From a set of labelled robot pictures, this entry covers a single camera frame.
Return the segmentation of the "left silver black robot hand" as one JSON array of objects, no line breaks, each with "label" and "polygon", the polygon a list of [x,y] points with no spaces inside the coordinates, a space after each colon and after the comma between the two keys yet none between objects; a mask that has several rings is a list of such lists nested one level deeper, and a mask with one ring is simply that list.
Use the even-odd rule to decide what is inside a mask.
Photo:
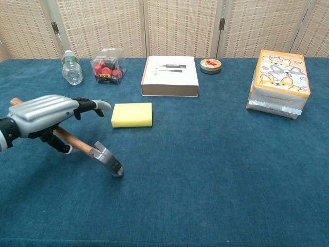
[{"label": "left silver black robot hand", "polygon": [[73,146],[65,144],[53,133],[57,126],[71,117],[80,120],[83,112],[93,110],[103,117],[103,111],[111,109],[111,105],[106,101],[69,98],[56,94],[12,105],[6,118],[1,120],[1,150],[12,147],[13,140],[18,137],[40,138],[57,151],[70,154]]}]

